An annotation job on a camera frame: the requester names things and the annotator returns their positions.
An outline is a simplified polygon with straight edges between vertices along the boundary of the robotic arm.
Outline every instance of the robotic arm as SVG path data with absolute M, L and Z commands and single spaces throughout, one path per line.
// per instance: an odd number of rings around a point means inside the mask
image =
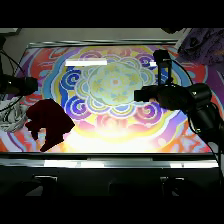
M 166 50 L 157 50 L 154 52 L 153 56 L 158 66 L 158 91 L 156 98 L 160 105 L 162 103 L 161 107 L 164 107 L 164 102 L 166 102 L 165 108 L 173 110 L 173 105 L 175 104 L 176 106 L 177 101 L 181 97 L 184 98 L 181 102 L 191 102 L 185 103 L 184 107 L 182 104 L 179 108 L 176 107 L 176 109 L 182 110 L 183 113 L 187 115 L 191 130 L 211 148 L 219 164 L 220 171 L 224 174 L 224 164 L 221 164 L 221 159 L 224 159 L 224 121 L 220 116 L 217 105 L 211 102 L 212 92 L 209 86 L 204 83 L 193 84 L 187 71 L 176 61 L 173 62 L 177 63 L 187 73 L 192 85 L 180 87 L 173 84 L 171 77 L 172 60 L 169 53 Z M 161 83 L 161 68 L 168 68 L 168 79 L 165 84 Z M 149 102 L 152 95 L 149 94 L 147 98 L 146 89 L 147 87 L 143 87 L 142 90 L 136 90 L 134 93 L 134 100 Z M 178 92 L 180 89 L 186 94 L 180 96 Z M 169 97 L 167 94 L 169 92 L 172 93 L 172 97 Z

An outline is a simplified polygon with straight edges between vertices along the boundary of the purple fabric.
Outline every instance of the purple fabric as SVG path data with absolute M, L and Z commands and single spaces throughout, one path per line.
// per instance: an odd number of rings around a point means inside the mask
M 193 28 L 178 49 L 179 57 L 195 64 L 224 62 L 224 28 Z

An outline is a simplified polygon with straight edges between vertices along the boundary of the metal frame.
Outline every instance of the metal frame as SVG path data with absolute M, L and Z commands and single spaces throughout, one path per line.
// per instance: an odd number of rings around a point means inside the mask
M 27 45 L 20 62 L 27 49 L 32 48 L 53 48 L 53 47 L 77 47 L 77 46 L 117 46 L 117 45 L 174 45 L 175 39 L 123 39 L 123 40 L 84 40 L 84 41 L 55 41 L 55 42 L 37 42 Z M 195 160 L 213 160 L 212 153 L 13 153 L 0 152 L 0 158 L 3 159 L 28 159 L 28 160 L 88 160 L 88 159 L 147 159 L 149 161 L 195 161 Z

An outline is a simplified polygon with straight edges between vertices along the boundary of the table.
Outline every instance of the table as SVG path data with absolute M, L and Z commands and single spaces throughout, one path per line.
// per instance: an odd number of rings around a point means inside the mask
M 150 67 L 153 52 L 166 49 L 177 57 L 175 41 L 121 40 L 48 42 L 30 44 L 20 65 L 38 79 L 38 91 L 24 104 L 52 98 L 73 119 L 75 127 L 49 153 L 206 153 L 209 147 L 192 133 L 181 111 L 157 103 L 133 101 L 134 90 L 157 82 L 157 67 Z M 66 67 L 66 59 L 106 58 L 107 66 Z M 221 75 L 208 67 L 183 63 L 194 82 L 213 90 L 212 102 L 223 115 Z M 187 75 L 173 64 L 174 83 L 188 86 Z M 162 80 L 167 70 L 162 70 Z M 34 141 L 24 126 L 15 133 L 1 132 L 1 152 L 39 152 L 45 129 Z

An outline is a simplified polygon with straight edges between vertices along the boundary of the red cloth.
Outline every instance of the red cloth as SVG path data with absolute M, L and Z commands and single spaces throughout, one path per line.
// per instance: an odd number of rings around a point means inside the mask
M 29 107 L 26 115 L 32 121 L 25 126 L 31 131 L 34 140 L 38 139 L 40 129 L 46 128 L 45 144 L 40 149 L 41 152 L 63 142 L 63 134 L 70 132 L 75 126 L 63 108 L 52 99 L 38 101 Z

